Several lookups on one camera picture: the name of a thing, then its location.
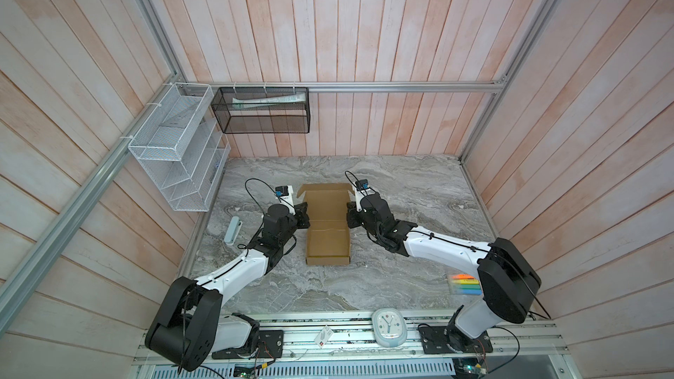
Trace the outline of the brown cardboard box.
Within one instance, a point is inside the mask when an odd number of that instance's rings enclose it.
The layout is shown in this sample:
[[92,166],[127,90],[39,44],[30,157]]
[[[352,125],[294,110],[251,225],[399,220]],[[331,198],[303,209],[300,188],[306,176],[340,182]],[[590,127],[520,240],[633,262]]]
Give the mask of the brown cardboard box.
[[350,184],[304,184],[297,195],[307,203],[305,261],[308,266],[346,266],[351,263],[347,223]]

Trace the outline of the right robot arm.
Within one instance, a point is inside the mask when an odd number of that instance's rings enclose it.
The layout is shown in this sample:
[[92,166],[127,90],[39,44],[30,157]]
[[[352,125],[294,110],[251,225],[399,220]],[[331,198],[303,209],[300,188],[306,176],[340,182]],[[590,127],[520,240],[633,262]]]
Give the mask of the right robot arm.
[[396,219],[377,193],[348,203],[347,223],[364,228],[374,243],[393,254],[435,261],[477,278],[480,298],[455,312],[447,330],[452,338],[475,340],[501,322],[523,323],[542,285],[510,240],[462,240]]

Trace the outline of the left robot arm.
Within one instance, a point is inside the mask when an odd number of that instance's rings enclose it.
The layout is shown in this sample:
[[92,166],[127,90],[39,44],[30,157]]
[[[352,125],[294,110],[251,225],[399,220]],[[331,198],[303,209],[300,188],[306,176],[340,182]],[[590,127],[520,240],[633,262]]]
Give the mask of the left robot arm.
[[308,204],[275,204],[242,253],[230,263],[196,279],[177,278],[168,289],[145,338],[145,347],[193,371],[207,356],[233,351],[259,352],[260,324],[240,312],[220,320],[221,308],[251,282],[270,273],[287,253],[285,244],[298,229],[310,227]]

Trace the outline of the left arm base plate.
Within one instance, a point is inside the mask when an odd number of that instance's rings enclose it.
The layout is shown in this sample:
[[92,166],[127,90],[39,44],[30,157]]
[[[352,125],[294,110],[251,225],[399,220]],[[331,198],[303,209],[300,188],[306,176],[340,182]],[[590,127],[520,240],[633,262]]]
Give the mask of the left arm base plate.
[[243,347],[221,350],[212,354],[214,360],[267,358],[278,359],[283,355],[284,331],[261,330],[253,333]]

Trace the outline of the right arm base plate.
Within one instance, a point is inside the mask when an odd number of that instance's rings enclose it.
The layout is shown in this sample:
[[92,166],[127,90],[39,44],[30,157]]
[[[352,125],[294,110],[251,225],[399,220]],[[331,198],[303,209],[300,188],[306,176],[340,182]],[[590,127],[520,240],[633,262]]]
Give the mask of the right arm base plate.
[[467,338],[447,326],[418,324],[417,331],[425,354],[489,354],[493,344],[487,333]]

